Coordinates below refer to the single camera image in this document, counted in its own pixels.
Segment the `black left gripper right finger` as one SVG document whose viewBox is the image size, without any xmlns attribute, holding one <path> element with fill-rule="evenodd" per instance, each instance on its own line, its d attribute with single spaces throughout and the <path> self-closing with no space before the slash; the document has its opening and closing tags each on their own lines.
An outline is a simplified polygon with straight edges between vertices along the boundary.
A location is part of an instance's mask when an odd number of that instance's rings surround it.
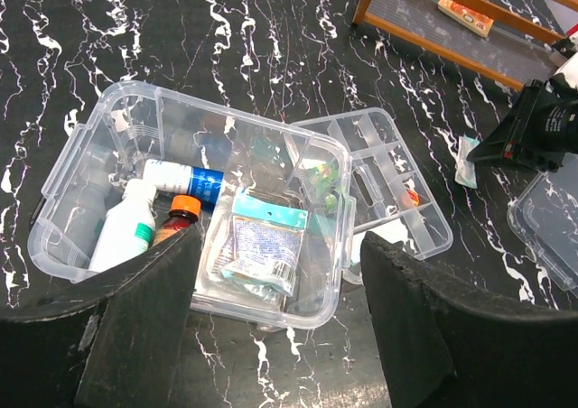
<svg viewBox="0 0 578 408">
<path fill-rule="evenodd" d="M 577 314 L 473 286 L 365 235 L 362 279 L 395 407 L 574 407 Z"/>
</svg>

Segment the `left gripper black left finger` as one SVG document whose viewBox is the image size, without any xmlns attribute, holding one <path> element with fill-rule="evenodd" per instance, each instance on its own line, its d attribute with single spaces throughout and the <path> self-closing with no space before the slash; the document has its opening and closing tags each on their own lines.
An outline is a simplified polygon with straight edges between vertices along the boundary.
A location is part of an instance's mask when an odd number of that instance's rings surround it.
<svg viewBox="0 0 578 408">
<path fill-rule="evenodd" d="M 196 227 L 1 310 L 3 407 L 165 407 L 197 276 Z"/>
</svg>

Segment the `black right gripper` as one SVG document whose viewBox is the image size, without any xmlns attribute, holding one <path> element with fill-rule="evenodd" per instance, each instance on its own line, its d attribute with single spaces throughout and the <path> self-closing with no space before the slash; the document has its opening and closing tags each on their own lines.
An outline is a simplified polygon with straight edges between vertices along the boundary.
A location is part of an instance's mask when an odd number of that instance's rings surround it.
<svg viewBox="0 0 578 408">
<path fill-rule="evenodd" d="M 494 167 L 538 167 L 557 172 L 567 153 L 577 154 L 577 90 L 550 92 L 532 80 L 494 131 L 467 160 Z"/>
</svg>

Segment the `clear kit box lid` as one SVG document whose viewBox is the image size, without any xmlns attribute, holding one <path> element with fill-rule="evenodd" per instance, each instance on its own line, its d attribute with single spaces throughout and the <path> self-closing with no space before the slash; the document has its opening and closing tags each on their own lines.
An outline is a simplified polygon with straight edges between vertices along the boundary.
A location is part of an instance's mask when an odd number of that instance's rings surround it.
<svg viewBox="0 0 578 408">
<path fill-rule="evenodd" d="M 508 225 L 563 291 L 577 293 L 577 156 L 539 173 L 508 209 Z"/>
</svg>

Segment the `red round balm tin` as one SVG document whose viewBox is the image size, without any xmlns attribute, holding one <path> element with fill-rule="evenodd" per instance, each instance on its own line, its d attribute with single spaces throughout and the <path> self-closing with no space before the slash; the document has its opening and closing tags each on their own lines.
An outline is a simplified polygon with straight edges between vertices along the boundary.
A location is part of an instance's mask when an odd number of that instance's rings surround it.
<svg viewBox="0 0 578 408">
<path fill-rule="evenodd" d="M 415 192 L 414 190 L 407 190 L 406 194 L 403 198 L 403 202 L 407 206 L 419 207 L 421 200 L 420 200 L 420 196 L 417 192 Z"/>
</svg>

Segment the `white medicine bottle green label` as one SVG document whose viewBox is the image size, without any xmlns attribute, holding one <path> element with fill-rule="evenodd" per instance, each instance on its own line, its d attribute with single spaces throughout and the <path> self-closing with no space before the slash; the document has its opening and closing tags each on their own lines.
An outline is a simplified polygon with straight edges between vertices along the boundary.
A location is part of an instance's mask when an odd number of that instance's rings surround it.
<svg viewBox="0 0 578 408">
<path fill-rule="evenodd" d="M 89 262 L 102 273 L 142 253 L 152 243 L 155 229 L 152 206 L 156 187 L 141 179 L 126 184 L 121 201 L 110 209 Z"/>
</svg>

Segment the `clear compartment organizer tray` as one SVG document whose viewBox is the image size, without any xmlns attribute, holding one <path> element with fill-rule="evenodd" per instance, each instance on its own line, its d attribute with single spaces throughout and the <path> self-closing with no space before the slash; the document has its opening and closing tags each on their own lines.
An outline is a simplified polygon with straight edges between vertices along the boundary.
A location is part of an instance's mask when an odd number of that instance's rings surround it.
<svg viewBox="0 0 578 408">
<path fill-rule="evenodd" d="M 296 126 L 326 134 L 344 145 L 352 159 L 350 195 L 356 199 L 354 235 L 401 218 L 424 260 L 447 251 L 452 230 L 392 116 L 371 107 L 340 115 L 306 119 Z M 420 196 L 420 206 L 407 206 L 407 190 Z M 343 271 L 345 280 L 361 284 L 360 264 Z"/>
</svg>

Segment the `white gauze dressing packet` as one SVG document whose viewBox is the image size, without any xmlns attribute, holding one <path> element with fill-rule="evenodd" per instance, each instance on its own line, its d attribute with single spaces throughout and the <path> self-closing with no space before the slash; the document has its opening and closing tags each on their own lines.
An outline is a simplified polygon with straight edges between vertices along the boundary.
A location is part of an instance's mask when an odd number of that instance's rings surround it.
<svg viewBox="0 0 578 408">
<path fill-rule="evenodd" d="M 234 260 L 233 240 L 231 222 L 221 223 L 210 245 L 206 263 L 206 272 L 210 281 L 216 283 L 224 279 L 222 271 Z"/>
</svg>

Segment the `brown syrup bottle orange cap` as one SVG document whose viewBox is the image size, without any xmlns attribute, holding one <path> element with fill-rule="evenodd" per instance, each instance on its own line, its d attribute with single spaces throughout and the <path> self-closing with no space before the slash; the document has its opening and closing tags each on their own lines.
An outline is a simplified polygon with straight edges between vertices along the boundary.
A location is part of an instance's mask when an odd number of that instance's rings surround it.
<svg viewBox="0 0 578 408">
<path fill-rule="evenodd" d="M 188 195 L 176 195 L 168 218 L 154 232 L 152 246 L 156 246 L 180 230 L 194 225 L 200 217 L 201 202 Z"/>
</svg>

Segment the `blue white bandage roll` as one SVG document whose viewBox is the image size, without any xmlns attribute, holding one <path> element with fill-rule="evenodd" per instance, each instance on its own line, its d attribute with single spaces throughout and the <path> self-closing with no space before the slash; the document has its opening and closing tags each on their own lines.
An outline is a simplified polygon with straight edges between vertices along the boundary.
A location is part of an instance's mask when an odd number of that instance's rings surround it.
<svg viewBox="0 0 578 408">
<path fill-rule="evenodd" d="M 159 191 L 198 199 L 209 211 L 217 205 L 224 173 L 177 162 L 149 159 L 144 163 L 143 180 Z"/>
</svg>

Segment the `teal topped packet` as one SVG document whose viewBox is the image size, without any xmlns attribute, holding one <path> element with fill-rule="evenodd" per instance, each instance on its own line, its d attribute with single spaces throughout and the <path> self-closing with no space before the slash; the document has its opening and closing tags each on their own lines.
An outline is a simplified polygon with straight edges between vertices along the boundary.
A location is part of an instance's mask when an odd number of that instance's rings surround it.
<svg viewBox="0 0 578 408">
<path fill-rule="evenodd" d="M 239 193 L 232 207 L 232 260 L 223 277 L 294 294 L 309 213 Z"/>
</svg>

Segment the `clear medicine kit box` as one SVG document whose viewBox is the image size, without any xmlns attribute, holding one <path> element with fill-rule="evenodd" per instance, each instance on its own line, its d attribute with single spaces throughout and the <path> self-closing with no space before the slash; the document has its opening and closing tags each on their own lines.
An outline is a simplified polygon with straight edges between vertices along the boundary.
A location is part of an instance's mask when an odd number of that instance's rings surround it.
<svg viewBox="0 0 578 408">
<path fill-rule="evenodd" d="M 128 181 L 156 180 L 152 212 L 171 200 L 201 203 L 203 250 L 191 307 L 269 329 L 317 329 L 334 314 L 350 259 L 356 200 L 352 160 L 336 138 L 141 81 L 121 81 L 77 125 L 42 186 L 28 253 L 42 272 L 72 283 L 89 261 L 106 213 Z M 287 221 L 300 233 L 297 263 L 278 266 L 291 293 L 240 280 L 235 215 Z"/>
</svg>

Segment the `teal white plaster packet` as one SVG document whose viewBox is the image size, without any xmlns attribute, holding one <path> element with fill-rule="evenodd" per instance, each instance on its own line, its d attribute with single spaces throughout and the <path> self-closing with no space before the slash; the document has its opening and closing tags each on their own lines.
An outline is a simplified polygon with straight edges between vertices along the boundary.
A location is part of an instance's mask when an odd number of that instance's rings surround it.
<svg viewBox="0 0 578 408">
<path fill-rule="evenodd" d="M 353 236 L 351 248 L 351 265 L 356 265 L 360 262 L 361 243 L 365 237 L 365 234 L 368 232 L 375 233 L 393 245 L 401 246 L 402 249 L 410 255 L 419 254 L 417 244 L 409 228 L 406 226 L 403 219 L 397 218 L 386 224 L 371 228 Z"/>
</svg>

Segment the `green wind oil box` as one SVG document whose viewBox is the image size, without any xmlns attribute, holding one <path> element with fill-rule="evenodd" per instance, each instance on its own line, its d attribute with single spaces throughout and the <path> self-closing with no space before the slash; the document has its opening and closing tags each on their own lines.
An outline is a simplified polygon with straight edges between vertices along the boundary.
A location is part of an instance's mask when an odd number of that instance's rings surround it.
<svg viewBox="0 0 578 408">
<path fill-rule="evenodd" d="M 322 163 L 311 169 L 312 196 L 327 213 L 333 213 L 338 207 L 338 193 L 334 182 L 339 178 L 334 163 Z"/>
</svg>

